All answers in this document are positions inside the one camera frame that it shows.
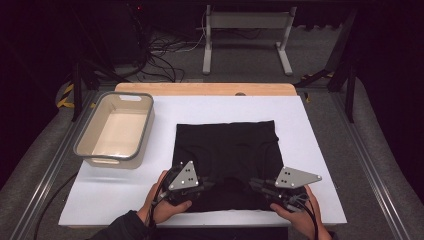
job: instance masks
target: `white table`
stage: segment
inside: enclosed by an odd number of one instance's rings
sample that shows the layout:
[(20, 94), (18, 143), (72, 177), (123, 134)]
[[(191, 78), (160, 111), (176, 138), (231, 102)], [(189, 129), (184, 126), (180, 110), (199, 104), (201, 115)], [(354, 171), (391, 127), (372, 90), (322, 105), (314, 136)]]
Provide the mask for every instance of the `white table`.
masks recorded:
[[(148, 91), (148, 85), (117, 87), (119, 91)], [(195, 88), (237, 90), (239, 85), (196, 84)], [(248, 86), (263, 89), (261, 85)], [(270, 92), (287, 86), (275, 84)], [(274, 120), (286, 166), (316, 173), (323, 180), (310, 185), (319, 200), (324, 224), (346, 223), (331, 176), (315, 139), (301, 99), (289, 96), (153, 96), (155, 120), (141, 166), (135, 170), (95, 168), (84, 162), (61, 214), (59, 225), (104, 226), (130, 209), (138, 210), (158, 176), (169, 169), (177, 123), (206, 124)], [(184, 213), (160, 227), (288, 226), (289, 222), (268, 211), (217, 211)]]

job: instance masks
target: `plastic tub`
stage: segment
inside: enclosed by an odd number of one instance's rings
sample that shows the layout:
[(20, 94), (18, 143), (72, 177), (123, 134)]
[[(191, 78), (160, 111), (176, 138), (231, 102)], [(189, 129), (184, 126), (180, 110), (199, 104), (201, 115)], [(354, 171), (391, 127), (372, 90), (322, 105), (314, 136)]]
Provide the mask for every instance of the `plastic tub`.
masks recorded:
[(74, 152), (95, 167), (138, 168), (153, 120), (151, 95), (105, 93), (76, 141)]

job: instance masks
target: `wrist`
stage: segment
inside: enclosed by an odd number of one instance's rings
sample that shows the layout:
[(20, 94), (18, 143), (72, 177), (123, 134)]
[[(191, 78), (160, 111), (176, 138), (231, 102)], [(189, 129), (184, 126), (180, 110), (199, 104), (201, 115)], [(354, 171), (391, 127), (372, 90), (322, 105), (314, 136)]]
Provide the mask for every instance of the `wrist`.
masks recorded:
[(331, 240), (332, 237), (324, 225), (318, 227), (318, 239), (319, 240)]
[(140, 218), (140, 220), (144, 223), (145, 226), (148, 226), (148, 219), (147, 219), (148, 212), (149, 212), (149, 209), (146, 209), (145, 207), (142, 207), (137, 212), (137, 216)]

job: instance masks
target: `hand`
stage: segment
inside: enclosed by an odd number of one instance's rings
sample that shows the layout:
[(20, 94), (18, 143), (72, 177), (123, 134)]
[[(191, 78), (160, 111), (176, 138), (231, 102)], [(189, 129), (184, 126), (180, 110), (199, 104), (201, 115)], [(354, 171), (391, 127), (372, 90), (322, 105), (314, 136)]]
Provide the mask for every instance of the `hand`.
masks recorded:
[[(143, 221), (146, 224), (146, 218), (148, 215), (148, 212), (150, 210), (150, 206), (152, 204), (153, 198), (155, 197), (155, 193), (159, 187), (160, 182), (165, 177), (167, 171), (163, 171), (160, 175), (158, 181), (153, 184), (152, 188), (149, 191), (149, 194), (146, 197), (146, 201), (144, 202), (143, 207), (137, 212), (137, 215), (140, 217), (141, 221)], [(178, 206), (173, 206), (169, 202), (163, 200), (161, 201), (156, 207), (153, 214), (153, 219), (156, 223), (162, 223), (174, 216), (175, 214), (185, 212), (190, 206), (191, 201), (186, 201)]]
[[(321, 212), (320, 212), (318, 201), (315, 195), (312, 193), (309, 186), (306, 185), (305, 189), (306, 189), (306, 193), (309, 196), (309, 201), (306, 203), (306, 207), (308, 207), (309, 210), (311, 210), (311, 212), (315, 212), (315, 218), (318, 224), (318, 234), (319, 234), (318, 239), (319, 240), (331, 239), (330, 234), (328, 233), (328, 231), (325, 229), (324, 225), (322, 224)], [(278, 216), (289, 220), (292, 223), (292, 226), (297, 231), (299, 231), (300, 233), (308, 237), (308, 239), (311, 239), (311, 240), (314, 239), (314, 234), (315, 234), (314, 223), (306, 211), (290, 213), (289, 211), (285, 210), (280, 205), (275, 203), (272, 203), (270, 207), (272, 210), (274, 210), (278, 214)]]

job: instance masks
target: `black towel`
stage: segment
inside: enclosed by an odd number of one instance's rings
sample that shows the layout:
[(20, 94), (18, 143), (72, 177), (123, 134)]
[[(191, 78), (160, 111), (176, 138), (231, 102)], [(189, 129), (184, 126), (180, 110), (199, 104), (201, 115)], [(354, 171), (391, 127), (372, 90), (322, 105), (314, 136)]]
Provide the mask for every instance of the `black towel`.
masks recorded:
[(189, 212), (270, 210), (249, 180), (276, 179), (283, 167), (274, 121), (177, 124), (172, 165), (188, 161), (194, 162), (199, 177), (215, 183)]

